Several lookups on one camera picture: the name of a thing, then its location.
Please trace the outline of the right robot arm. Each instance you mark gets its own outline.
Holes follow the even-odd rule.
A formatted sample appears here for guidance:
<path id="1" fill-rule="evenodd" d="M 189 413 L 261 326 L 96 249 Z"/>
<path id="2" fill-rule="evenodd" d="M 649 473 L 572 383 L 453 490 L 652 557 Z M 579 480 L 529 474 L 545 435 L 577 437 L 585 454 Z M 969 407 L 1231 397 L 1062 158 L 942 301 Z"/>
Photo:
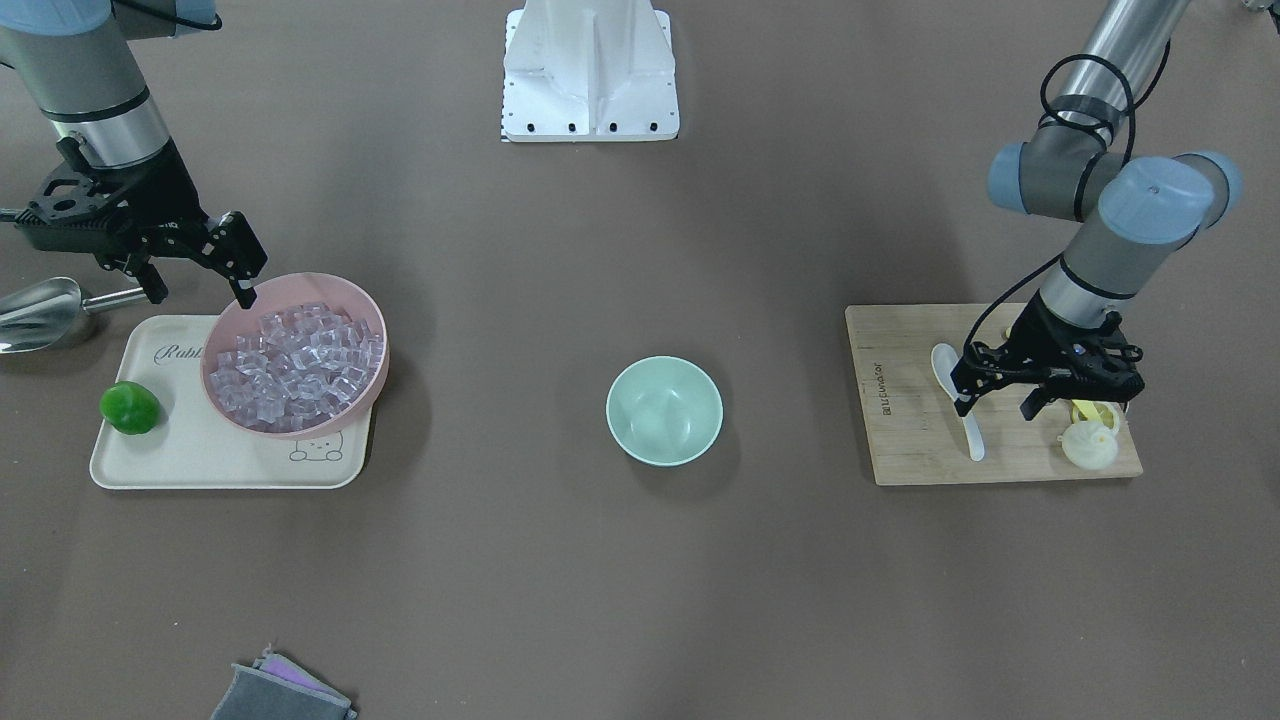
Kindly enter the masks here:
<path id="1" fill-rule="evenodd" d="M 13 224 L 40 251 L 95 258 L 134 281 L 151 304 L 168 288 L 156 258 L 188 259 L 256 301 L 268 256 L 244 215 L 210 217 L 131 42 L 214 32 L 212 1 L 5 1 L 3 64 L 58 132 L 61 164 Z"/>

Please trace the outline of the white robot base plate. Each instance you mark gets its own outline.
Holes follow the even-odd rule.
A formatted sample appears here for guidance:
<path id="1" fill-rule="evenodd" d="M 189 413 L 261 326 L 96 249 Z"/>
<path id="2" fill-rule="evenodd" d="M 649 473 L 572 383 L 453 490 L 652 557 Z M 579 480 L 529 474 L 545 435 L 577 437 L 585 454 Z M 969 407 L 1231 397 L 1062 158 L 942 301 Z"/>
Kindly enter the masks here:
<path id="1" fill-rule="evenodd" d="M 618 143 L 678 137 L 669 14 L 649 1 L 527 1 L 504 22 L 500 137 Z"/>

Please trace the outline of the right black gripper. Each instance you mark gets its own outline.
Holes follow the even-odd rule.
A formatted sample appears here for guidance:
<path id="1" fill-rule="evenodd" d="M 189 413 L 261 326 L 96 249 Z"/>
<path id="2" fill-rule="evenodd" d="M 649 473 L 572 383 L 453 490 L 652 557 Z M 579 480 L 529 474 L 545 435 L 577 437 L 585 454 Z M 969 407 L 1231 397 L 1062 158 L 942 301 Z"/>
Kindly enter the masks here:
<path id="1" fill-rule="evenodd" d="M 241 309 L 251 309 L 268 255 L 241 211 L 218 222 L 202 209 L 198 191 L 174 140 L 128 167 L 97 168 L 86 143 L 61 138 L 60 250 L 88 254 L 106 269 L 124 272 L 155 305 L 169 288 L 152 258 L 179 258 L 227 278 Z"/>

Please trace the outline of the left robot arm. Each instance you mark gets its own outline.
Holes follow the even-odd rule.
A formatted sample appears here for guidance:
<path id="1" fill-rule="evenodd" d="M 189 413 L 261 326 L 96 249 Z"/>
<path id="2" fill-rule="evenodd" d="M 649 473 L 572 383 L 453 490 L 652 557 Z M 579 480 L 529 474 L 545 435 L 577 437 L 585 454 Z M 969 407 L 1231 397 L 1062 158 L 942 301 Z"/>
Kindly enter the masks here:
<path id="1" fill-rule="evenodd" d="M 1039 99 L 1034 136 L 995 156 L 988 195 L 997 206 L 1079 223 L 1009 338 L 968 336 L 951 370 L 965 416 L 996 389 L 1027 384 L 1033 419 L 1059 398 L 1125 404 L 1146 386 L 1142 350 L 1121 332 L 1121 311 L 1160 265 L 1216 225 L 1242 196 L 1238 168 L 1217 152 L 1137 158 L 1111 146 L 1137 132 L 1137 108 L 1155 87 L 1184 1 L 1112 1 L 1060 91 Z"/>

